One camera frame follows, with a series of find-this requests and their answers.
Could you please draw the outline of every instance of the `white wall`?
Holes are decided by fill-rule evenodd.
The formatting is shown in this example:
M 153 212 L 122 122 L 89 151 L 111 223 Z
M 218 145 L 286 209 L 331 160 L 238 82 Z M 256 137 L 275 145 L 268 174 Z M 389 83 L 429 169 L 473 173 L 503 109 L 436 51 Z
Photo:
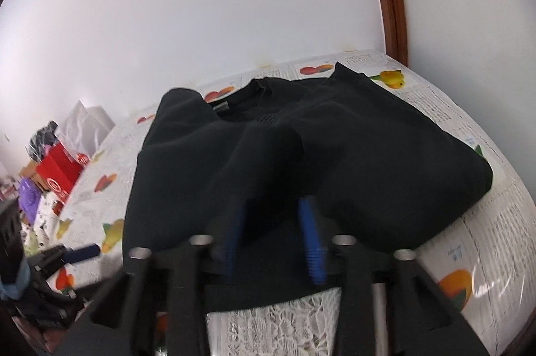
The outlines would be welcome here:
M 536 198 L 536 0 L 405 0 L 411 67 L 497 143 Z
M 379 0 L 5 0 L 0 158 L 17 172 L 78 99 L 119 121 L 173 86 L 383 47 Z

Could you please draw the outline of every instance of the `fruit print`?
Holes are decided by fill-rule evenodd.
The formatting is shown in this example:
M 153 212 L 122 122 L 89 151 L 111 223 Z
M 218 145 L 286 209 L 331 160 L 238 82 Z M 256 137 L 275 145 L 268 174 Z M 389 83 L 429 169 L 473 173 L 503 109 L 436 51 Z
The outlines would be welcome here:
M 97 182 L 97 185 L 95 185 L 95 192 L 104 191 L 106 188 L 108 188 L 113 181 L 117 178 L 117 175 L 115 173 L 112 173 L 111 175 L 103 175 Z
M 65 267 L 60 268 L 56 278 L 56 289 L 64 295 L 68 294 L 74 288 L 74 276 L 69 275 Z
M 67 232 L 67 229 L 69 229 L 69 226 L 71 225 L 71 219 L 66 220 L 60 220 L 60 226 L 58 227 L 58 232 L 56 232 L 56 239 L 60 240 L 63 235 L 65 235 L 65 232 Z
M 393 90 L 398 90 L 404 86 L 404 74 L 402 70 L 385 70 L 379 75 L 369 76 L 374 81 L 382 81 Z
M 115 220 L 111 225 L 108 223 L 103 224 L 103 229 L 105 233 L 105 238 L 103 245 L 101 246 L 101 251 L 103 253 L 108 253 L 114 246 L 123 238 L 123 226 L 125 220 L 120 218 Z
M 100 151 L 98 153 L 95 153 L 95 156 L 93 156 L 93 159 L 92 159 L 92 164 L 95 164 L 96 162 L 98 162 L 98 160 L 101 158 L 101 156 L 104 155 L 104 151 Z
M 155 118 L 156 114 L 151 114 L 147 117 L 140 117 L 138 118 L 138 121 L 136 121 L 137 124 L 143 123 L 144 121 L 151 120 L 152 118 Z
M 61 203 L 59 200 L 53 201 L 52 202 L 52 212 L 54 212 L 54 215 L 59 217 L 60 214 L 62 213 L 63 206 L 64 206 L 63 203 Z
M 165 334 L 165 332 L 168 330 L 168 324 L 169 324 L 169 315 L 166 312 L 165 314 L 160 315 L 156 319 L 156 330 L 162 334 Z
M 482 153 L 482 147 L 480 146 L 480 144 L 476 145 L 476 147 L 474 148 L 474 151 L 478 153 L 480 156 L 482 156 L 482 158 L 484 158 L 484 153 Z
M 439 282 L 439 287 L 452 301 L 456 309 L 462 311 L 473 293 L 473 280 L 467 270 L 456 270 Z
M 299 72 L 302 75 L 314 75 L 316 73 L 322 73 L 323 71 L 331 70 L 334 67 L 335 66 L 333 64 L 322 64 L 321 66 L 317 66 L 317 67 L 307 66 L 307 67 L 300 68 Z
M 229 94 L 230 92 L 232 92 L 234 90 L 234 86 L 226 86 L 225 88 L 222 88 L 220 91 L 218 92 L 210 92 L 210 93 L 207 93 L 206 96 L 203 98 L 203 100 L 205 102 L 212 102 L 216 99 L 218 99 L 219 97 L 221 96 L 225 96 L 226 94 Z

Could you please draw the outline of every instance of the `clothing tag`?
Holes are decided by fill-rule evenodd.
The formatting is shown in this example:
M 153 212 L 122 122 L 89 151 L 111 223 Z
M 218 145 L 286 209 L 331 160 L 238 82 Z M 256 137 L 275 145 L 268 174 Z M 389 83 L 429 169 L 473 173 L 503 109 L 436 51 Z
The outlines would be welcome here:
M 229 111 L 229 104 L 227 102 L 222 102 L 215 107 L 212 107 L 212 109 L 214 110 L 214 112 Z

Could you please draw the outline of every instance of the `metal bolt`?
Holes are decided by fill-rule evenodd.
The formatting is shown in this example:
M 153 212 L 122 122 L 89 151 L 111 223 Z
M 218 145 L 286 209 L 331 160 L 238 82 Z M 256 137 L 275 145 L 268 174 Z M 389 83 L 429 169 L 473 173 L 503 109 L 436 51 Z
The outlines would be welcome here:
M 352 235 L 335 235 L 331 242 L 335 245 L 354 245 L 357 240 Z
M 132 259 L 147 259 L 151 257 L 151 249 L 146 249 L 145 247 L 135 247 L 130 249 L 129 256 Z
M 417 253 L 410 249 L 397 250 L 394 255 L 397 260 L 414 260 L 417 257 Z
M 212 244 L 213 241 L 214 238 L 210 235 L 194 235 L 189 239 L 191 245 L 209 245 Z

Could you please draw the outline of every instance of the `purple bag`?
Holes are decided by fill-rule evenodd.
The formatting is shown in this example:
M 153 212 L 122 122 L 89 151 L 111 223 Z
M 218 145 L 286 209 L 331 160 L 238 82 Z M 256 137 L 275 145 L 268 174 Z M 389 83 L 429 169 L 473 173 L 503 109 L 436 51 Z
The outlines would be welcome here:
M 26 214 L 30 224 L 34 224 L 37 215 L 41 191 L 30 179 L 23 177 L 19 185 L 19 206 Z

